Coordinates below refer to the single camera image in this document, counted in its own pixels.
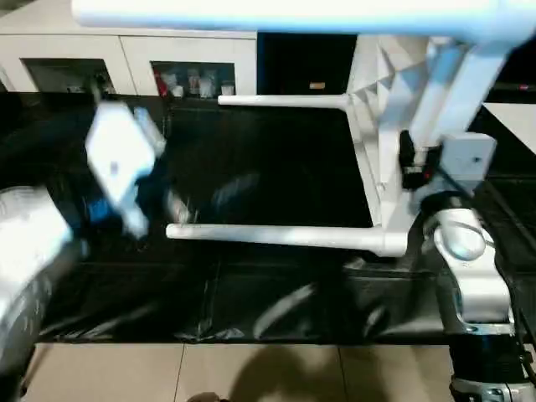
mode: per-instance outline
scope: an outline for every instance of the white bar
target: white bar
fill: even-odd
[[[407,246],[406,234],[387,234],[381,228],[169,224],[166,236],[169,239],[182,240],[241,241],[367,250],[383,256],[402,256]]]
[[[82,25],[450,36],[518,44],[534,30],[534,0],[73,0]]]
[[[314,107],[346,110],[348,96],[344,95],[233,95],[218,96],[219,105]]]

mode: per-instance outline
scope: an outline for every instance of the cabinet door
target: cabinet door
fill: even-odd
[[[135,95],[121,41],[116,36],[3,35],[0,64],[10,90]]]
[[[254,39],[121,36],[121,42],[139,95],[256,94]]]

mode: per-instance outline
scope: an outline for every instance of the floor tile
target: floor tile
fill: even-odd
[[[343,402],[335,347],[187,345],[175,402],[215,392],[231,402]]]
[[[173,402],[182,354],[177,344],[39,345],[23,402]]]
[[[447,347],[341,348],[349,402],[451,402]]]

